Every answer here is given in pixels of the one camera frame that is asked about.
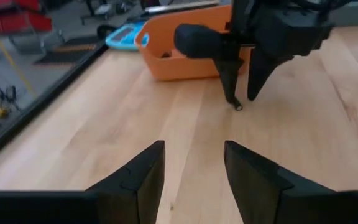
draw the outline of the light wood surface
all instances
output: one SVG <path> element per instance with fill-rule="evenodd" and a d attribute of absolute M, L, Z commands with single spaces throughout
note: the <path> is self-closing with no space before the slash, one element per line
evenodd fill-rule
<path fill-rule="evenodd" d="M 246 86 L 243 75 L 234 111 L 218 79 L 156 82 L 139 54 L 108 50 L 0 153 L 0 189 L 85 189 L 158 139 L 160 224 L 241 223 L 226 139 L 334 190 L 358 189 L 358 27 L 277 68 L 254 102 Z"/>

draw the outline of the black floor mat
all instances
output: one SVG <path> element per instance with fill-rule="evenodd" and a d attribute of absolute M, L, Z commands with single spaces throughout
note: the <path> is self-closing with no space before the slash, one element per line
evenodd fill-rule
<path fill-rule="evenodd" d="M 70 39 L 59 47 L 47 52 L 40 60 L 34 62 L 34 65 L 73 65 L 88 52 L 95 49 L 99 41 L 99 38 L 96 36 Z"/>

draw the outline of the orange basket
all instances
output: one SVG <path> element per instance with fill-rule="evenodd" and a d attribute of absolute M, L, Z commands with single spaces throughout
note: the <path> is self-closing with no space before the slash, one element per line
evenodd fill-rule
<path fill-rule="evenodd" d="M 157 16 L 145 23 L 136 36 L 135 43 L 151 74 L 158 80 L 216 77 L 219 74 L 211 59 L 186 58 L 175 49 L 173 36 L 175 29 L 182 23 L 202 24 L 218 32 L 225 32 L 224 27 L 226 22 L 230 21 L 230 16 L 231 6 L 217 6 Z M 149 36 L 146 46 L 142 45 L 144 35 Z M 250 48 L 241 48 L 239 56 L 245 61 L 239 70 L 241 74 L 248 71 Z"/>

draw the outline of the wooden tabletop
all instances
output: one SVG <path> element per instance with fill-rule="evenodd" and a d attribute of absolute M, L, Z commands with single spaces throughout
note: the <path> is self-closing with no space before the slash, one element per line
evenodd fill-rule
<path fill-rule="evenodd" d="M 223 162 L 232 139 L 334 190 L 358 189 L 358 27 L 278 67 L 254 102 L 247 75 L 156 82 L 141 55 L 108 50 L 0 153 L 0 189 L 85 189 L 158 139 L 158 222 L 242 223 Z"/>

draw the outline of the blue tray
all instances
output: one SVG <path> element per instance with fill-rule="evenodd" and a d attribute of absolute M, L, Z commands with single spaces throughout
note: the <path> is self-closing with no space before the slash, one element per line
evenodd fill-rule
<path fill-rule="evenodd" d="M 123 25 L 106 37 L 106 45 L 120 50 L 137 50 L 135 38 L 144 24 L 145 22 L 143 21 Z M 145 35 L 142 39 L 142 44 L 146 46 L 148 41 L 149 37 Z"/>

